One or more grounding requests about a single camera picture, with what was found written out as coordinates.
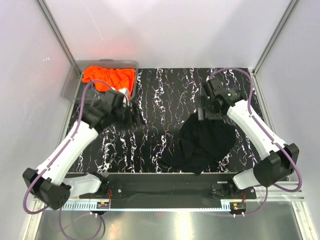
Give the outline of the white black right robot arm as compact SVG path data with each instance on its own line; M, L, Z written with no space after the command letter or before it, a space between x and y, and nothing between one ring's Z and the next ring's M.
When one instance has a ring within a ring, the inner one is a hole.
M205 81L202 87L205 94L198 97L199 120L229 117L249 138L260 157L257 165L232 178L227 185L230 197L239 198L249 187L268 188L295 171L299 148L278 137L251 108L244 93L236 87L226 89L219 78Z

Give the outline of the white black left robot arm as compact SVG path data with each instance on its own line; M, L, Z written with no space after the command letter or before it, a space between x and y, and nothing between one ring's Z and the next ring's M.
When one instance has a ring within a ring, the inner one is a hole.
M69 198L84 194L103 198L108 193L107 175L86 173L67 178L70 167L109 126L127 130L144 124L138 103L121 91L111 89L92 104L82 103L77 121L54 152L36 169L23 172L28 187L25 195L32 194L52 210L60 209Z

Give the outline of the clear plastic bin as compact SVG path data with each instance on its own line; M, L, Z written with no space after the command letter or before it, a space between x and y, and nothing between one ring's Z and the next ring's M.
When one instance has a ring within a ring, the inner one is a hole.
M77 60L71 65L62 88L61 97L70 101L72 104L80 104L82 100L83 90L86 86L82 82L85 69L97 66L106 69L133 69L135 70L133 87L129 99L135 96L136 81L139 70L139 64L134 60L114 60L114 59L99 59L99 60ZM103 97L104 92L96 90L94 84L86 91L85 104L90 104L93 101Z

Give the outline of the black t shirt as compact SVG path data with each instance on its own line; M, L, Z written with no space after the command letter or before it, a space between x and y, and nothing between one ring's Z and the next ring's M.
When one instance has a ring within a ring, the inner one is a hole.
M161 162L184 173L200 175L207 167L218 167L236 139L234 126L223 120L199 120L195 112L179 131L179 150Z

